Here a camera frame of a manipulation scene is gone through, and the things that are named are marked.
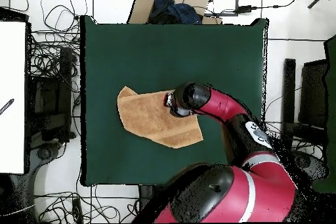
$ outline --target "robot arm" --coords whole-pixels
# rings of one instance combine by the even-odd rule
[[[296,187],[241,103],[212,87],[185,83],[167,95],[165,104],[174,116],[206,115],[224,124],[234,159],[230,166],[186,170],[134,223],[284,221],[291,216]]]

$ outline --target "white monitor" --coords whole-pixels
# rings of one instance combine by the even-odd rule
[[[0,21],[0,173],[24,173],[25,65],[26,23]]]

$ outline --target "tan towel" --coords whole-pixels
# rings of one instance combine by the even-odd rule
[[[168,91],[138,95],[124,87],[117,106],[124,128],[171,148],[188,146],[203,140],[196,115],[176,118],[163,100]]]

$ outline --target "dark blue bag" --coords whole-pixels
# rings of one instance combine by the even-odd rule
[[[201,25],[201,18],[190,5],[174,4],[173,0],[154,0],[150,14],[151,24],[196,24]]]

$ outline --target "green table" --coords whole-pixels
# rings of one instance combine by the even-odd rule
[[[190,164],[226,164],[215,120],[199,117],[202,142],[167,148],[123,128],[117,96],[124,86],[140,94],[185,81],[209,83],[239,98],[260,119],[267,26],[265,19],[251,26],[99,25],[82,16],[81,182],[159,185]]]
[[[318,192],[336,192],[336,36],[324,43],[328,62],[325,84],[327,87],[327,163],[330,174],[327,179],[317,180],[313,189]]]

